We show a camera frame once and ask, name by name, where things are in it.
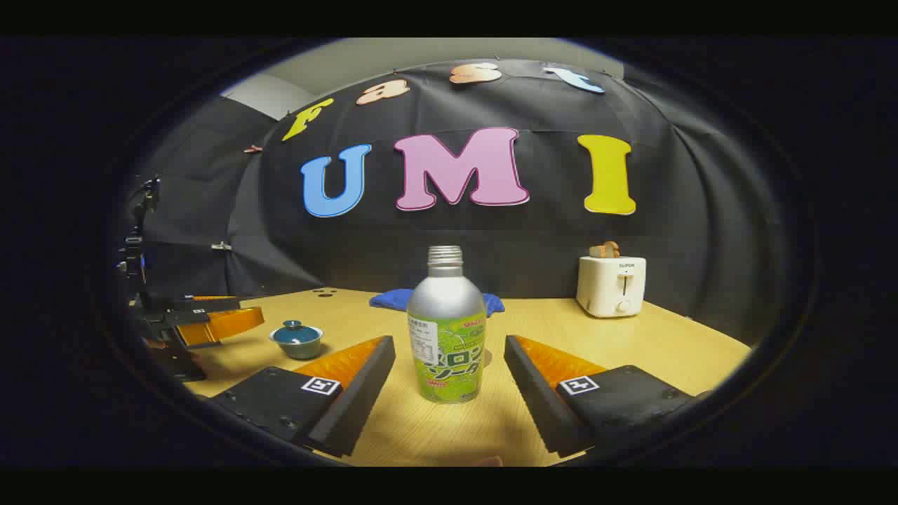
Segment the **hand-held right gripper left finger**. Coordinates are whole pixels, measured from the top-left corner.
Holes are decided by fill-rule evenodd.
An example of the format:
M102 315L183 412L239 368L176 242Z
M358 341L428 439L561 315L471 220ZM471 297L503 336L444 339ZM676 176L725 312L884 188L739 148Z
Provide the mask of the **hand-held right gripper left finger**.
M396 352L375 337L297 370L268 367L211 397L211 405L256 429L334 457L353 453Z

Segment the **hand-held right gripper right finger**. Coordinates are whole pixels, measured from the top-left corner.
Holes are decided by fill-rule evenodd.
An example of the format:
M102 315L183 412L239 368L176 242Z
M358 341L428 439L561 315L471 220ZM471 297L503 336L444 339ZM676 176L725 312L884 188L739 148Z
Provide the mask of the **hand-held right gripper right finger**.
M504 360L545 447L559 457L642 442L709 395L688 394L637 365L606 370L519 335L507 335Z

